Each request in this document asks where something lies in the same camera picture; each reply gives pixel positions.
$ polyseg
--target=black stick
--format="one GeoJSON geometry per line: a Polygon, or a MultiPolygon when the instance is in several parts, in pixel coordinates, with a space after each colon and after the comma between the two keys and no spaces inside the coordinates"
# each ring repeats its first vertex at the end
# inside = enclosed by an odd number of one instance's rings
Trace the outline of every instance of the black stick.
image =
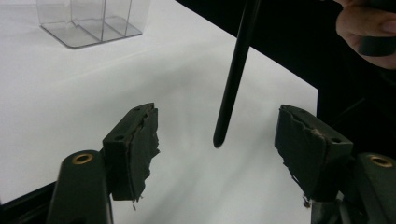
{"type": "Polygon", "coordinates": [[[236,38],[235,49],[233,51],[233,60],[231,62],[230,72],[221,102],[218,123],[213,137],[215,147],[220,147],[222,145],[227,133],[236,94],[238,93],[239,83],[248,56],[250,40],[253,37],[254,24],[259,14],[260,2],[261,0],[247,0],[245,4],[244,13],[239,25],[238,36],[236,38]]]}

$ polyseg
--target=screw hole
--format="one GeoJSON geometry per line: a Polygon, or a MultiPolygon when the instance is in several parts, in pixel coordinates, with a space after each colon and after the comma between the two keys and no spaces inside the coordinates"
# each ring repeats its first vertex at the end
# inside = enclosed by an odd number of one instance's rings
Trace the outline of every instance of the screw hole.
{"type": "Polygon", "coordinates": [[[79,154],[79,155],[75,156],[73,158],[72,162],[75,165],[81,165],[81,164],[91,161],[92,158],[93,158],[92,154],[83,153],[83,154],[79,154]]]}
{"type": "Polygon", "coordinates": [[[381,167],[384,167],[384,168],[393,167],[393,163],[390,160],[388,160],[388,159],[386,159],[384,157],[370,155],[369,159],[370,159],[370,161],[372,163],[374,163],[377,166],[381,166],[381,167]]]}

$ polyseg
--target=finger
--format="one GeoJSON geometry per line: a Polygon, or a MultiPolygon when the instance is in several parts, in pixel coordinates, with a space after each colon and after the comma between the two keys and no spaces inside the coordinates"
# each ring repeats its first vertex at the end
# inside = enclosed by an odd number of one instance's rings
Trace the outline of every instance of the finger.
{"type": "Polygon", "coordinates": [[[366,61],[375,64],[376,66],[388,69],[388,70],[396,70],[396,55],[392,54],[385,57],[370,57],[361,55],[363,59],[366,61]]]}
{"type": "Polygon", "coordinates": [[[395,36],[396,14],[369,7],[345,7],[336,22],[340,36],[395,36]]]}
{"type": "Polygon", "coordinates": [[[343,7],[361,6],[367,3],[367,0],[334,0],[343,7]]]}

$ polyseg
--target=clear acrylic box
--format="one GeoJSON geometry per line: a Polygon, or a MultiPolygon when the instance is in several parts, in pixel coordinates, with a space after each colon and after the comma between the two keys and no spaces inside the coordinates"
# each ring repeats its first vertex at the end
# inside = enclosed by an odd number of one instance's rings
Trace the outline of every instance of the clear acrylic box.
{"type": "Polygon", "coordinates": [[[150,0],[36,0],[41,27],[70,49],[142,35],[150,0]]]}

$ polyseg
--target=white surface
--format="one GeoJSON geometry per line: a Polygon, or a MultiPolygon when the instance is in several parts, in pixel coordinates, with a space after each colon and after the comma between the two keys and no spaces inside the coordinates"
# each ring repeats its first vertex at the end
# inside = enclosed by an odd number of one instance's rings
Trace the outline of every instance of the white surface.
{"type": "Polygon", "coordinates": [[[234,37],[173,0],[152,0],[142,36],[71,50],[38,27],[34,5],[6,2],[2,203],[55,181],[65,157],[99,150],[131,108],[153,102],[161,153],[137,211],[113,202],[115,223],[309,223],[274,136],[281,104],[315,114],[314,88],[251,49],[226,141],[214,149],[234,37]]]}
{"type": "Polygon", "coordinates": [[[0,5],[33,5],[36,0],[0,0],[0,5]]]}

